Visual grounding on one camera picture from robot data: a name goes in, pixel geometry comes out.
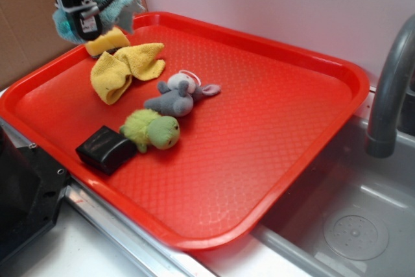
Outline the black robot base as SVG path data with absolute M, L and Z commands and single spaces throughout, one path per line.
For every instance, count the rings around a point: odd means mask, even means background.
M 56 224 L 69 173 L 41 147 L 1 130 L 1 264 Z

